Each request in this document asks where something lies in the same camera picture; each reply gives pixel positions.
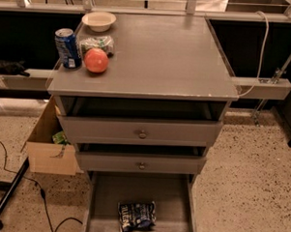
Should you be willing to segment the blue chip bag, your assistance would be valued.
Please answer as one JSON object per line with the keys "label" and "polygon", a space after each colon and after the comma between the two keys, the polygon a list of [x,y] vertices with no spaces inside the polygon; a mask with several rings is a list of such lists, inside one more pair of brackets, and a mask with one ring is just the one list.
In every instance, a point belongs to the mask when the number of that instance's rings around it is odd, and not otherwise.
{"label": "blue chip bag", "polygon": [[120,232],[150,229],[156,224],[156,203],[118,204]]}

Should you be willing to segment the black object on rail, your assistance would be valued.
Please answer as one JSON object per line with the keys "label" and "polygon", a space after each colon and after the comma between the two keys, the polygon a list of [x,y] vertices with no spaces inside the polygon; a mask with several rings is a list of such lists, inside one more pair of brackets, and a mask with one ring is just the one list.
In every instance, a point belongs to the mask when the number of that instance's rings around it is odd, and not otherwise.
{"label": "black object on rail", "polygon": [[3,61],[0,59],[0,74],[2,75],[24,75],[29,77],[29,72],[24,67],[23,61]]}

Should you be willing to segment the green packet in box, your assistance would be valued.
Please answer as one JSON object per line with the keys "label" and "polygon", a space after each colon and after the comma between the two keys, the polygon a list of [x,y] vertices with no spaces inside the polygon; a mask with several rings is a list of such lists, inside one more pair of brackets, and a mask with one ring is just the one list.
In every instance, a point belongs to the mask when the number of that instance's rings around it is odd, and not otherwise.
{"label": "green packet in box", "polygon": [[62,130],[52,135],[52,141],[54,144],[69,144],[69,141]]}

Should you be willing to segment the grey drawer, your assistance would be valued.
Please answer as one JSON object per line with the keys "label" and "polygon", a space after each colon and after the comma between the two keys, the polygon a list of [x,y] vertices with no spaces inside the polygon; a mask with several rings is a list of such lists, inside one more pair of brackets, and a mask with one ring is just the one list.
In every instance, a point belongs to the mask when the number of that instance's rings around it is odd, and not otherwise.
{"label": "grey drawer", "polygon": [[220,101],[158,101],[57,96],[72,144],[209,147],[222,128]]}
{"label": "grey drawer", "polygon": [[147,202],[155,204],[156,224],[131,232],[197,232],[191,187],[187,175],[94,172],[81,232],[120,232],[118,205]]}
{"label": "grey drawer", "polygon": [[201,152],[189,146],[86,143],[75,154],[83,170],[193,174],[206,162]]}

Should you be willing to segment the grey top drawer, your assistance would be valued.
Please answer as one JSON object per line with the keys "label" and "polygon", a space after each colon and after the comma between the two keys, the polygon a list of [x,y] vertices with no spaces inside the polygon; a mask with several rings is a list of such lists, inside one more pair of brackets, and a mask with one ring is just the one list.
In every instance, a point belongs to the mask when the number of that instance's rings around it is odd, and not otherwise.
{"label": "grey top drawer", "polygon": [[57,96],[72,144],[209,147],[222,128],[220,101],[158,101]]}

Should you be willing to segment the grey drawer cabinet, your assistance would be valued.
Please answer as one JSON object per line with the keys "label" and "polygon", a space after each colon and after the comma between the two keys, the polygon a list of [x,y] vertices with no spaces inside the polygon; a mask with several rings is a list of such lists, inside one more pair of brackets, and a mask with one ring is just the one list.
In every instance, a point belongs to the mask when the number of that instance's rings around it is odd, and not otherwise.
{"label": "grey drawer cabinet", "polygon": [[202,16],[120,14],[107,33],[115,41],[107,70],[60,68],[48,86],[54,99],[223,102],[226,112],[238,98]]}

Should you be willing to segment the grey middle drawer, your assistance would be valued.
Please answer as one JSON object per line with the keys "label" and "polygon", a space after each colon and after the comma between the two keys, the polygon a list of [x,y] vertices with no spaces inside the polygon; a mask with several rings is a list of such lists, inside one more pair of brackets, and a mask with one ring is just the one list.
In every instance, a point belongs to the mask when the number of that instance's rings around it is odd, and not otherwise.
{"label": "grey middle drawer", "polygon": [[193,174],[206,162],[201,152],[189,146],[86,143],[75,154],[83,170]]}

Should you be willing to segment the black metal floor bar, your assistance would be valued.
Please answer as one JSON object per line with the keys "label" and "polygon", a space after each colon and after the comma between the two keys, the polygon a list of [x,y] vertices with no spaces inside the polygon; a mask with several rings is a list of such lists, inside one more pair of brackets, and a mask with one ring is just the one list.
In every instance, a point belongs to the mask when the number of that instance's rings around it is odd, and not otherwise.
{"label": "black metal floor bar", "polygon": [[[24,174],[29,167],[28,159],[20,166],[19,170],[15,173],[15,177],[10,182],[0,182],[0,192],[3,193],[0,199],[0,215],[3,213],[7,203],[13,196],[15,189],[19,182],[22,180]],[[0,230],[3,228],[3,223],[0,220]]]}

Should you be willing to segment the white bowl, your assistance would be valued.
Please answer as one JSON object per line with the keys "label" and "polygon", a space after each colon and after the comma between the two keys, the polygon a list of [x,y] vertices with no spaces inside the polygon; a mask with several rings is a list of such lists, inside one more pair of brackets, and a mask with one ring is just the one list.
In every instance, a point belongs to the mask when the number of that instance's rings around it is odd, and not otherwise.
{"label": "white bowl", "polygon": [[113,13],[91,12],[83,16],[82,22],[94,32],[104,32],[111,27],[116,19]]}

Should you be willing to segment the grey bottom drawer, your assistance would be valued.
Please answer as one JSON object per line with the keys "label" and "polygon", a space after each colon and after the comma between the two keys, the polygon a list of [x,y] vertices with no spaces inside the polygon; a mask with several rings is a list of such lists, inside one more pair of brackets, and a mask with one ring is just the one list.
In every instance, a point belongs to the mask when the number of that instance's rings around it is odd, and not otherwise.
{"label": "grey bottom drawer", "polygon": [[155,204],[156,224],[131,232],[197,232],[191,187],[187,175],[94,172],[81,232],[120,232],[118,205],[147,202]]}

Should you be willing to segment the red apple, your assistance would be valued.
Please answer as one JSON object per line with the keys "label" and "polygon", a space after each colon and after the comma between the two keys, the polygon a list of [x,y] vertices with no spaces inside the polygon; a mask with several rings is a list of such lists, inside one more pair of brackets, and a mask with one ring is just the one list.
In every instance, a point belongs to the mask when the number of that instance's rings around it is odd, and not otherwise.
{"label": "red apple", "polygon": [[91,73],[102,73],[106,71],[109,59],[101,49],[90,48],[84,55],[84,63]]}

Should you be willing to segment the blue soda can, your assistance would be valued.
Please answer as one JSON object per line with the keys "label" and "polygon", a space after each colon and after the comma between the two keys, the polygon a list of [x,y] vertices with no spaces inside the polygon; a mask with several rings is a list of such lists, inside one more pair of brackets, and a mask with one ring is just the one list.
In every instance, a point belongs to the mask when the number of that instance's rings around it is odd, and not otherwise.
{"label": "blue soda can", "polygon": [[78,69],[82,62],[76,36],[71,28],[61,28],[55,31],[55,43],[59,57],[65,68]]}

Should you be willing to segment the cardboard box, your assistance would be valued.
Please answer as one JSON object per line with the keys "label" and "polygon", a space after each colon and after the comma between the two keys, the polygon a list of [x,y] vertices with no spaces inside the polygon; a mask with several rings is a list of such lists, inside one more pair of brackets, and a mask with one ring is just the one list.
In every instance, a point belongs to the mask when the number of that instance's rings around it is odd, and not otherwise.
{"label": "cardboard box", "polygon": [[52,139],[62,131],[56,114],[57,106],[54,98],[50,98],[26,141],[30,171],[73,176],[77,171],[74,147],[55,143]]}

